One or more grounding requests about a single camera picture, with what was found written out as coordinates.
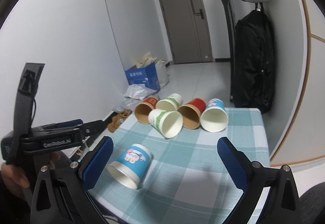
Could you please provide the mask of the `person's left hand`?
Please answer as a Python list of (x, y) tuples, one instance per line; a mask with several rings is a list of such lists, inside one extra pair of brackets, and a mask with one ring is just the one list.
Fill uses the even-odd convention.
[(1, 164), (1, 178), (6, 188), (16, 197), (24, 198), (24, 189), (30, 187), (25, 172), (15, 165)]

